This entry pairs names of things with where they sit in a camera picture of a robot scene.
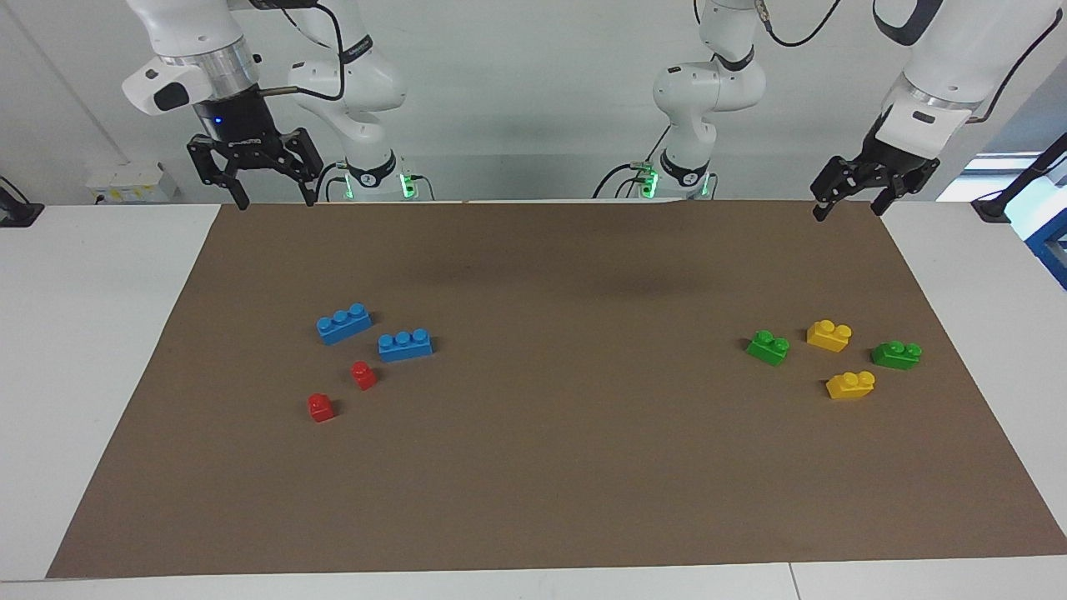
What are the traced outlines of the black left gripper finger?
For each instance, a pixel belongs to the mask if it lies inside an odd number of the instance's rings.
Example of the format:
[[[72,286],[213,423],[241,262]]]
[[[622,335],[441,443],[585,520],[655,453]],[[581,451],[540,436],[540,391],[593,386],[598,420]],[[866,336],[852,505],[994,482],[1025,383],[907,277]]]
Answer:
[[[869,161],[846,160],[841,156],[831,157],[812,181],[812,194],[815,200],[813,217],[823,222],[839,201],[867,189],[871,178],[872,163]]]
[[[899,198],[914,194],[917,189],[922,189],[922,181],[918,181],[915,177],[895,176],[872,202],[872,212],[876,216],[883,216],[894,202]]]

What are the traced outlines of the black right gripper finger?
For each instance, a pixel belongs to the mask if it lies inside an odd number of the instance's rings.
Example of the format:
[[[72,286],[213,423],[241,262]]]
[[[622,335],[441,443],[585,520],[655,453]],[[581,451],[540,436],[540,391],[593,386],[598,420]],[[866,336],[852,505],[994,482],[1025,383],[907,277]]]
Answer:
[[[287,174],[298,184],[298,190],[306,205],[315,205],[318,201],[317,185],[323,173],[321,159],[315,142],[303,127],[293,132],[282,135],[281,141],[291,158]]]
[[[216,141],[210,137],[191,137],[187,151],[192,163],[197,169],[198,177],[205,185],[228,190],[233,202],[239,210],[246,210],[250,205],[243,183],[239,181],[237,173],[239,164],[228,160],[225,168],[220,168],[214,159]]]

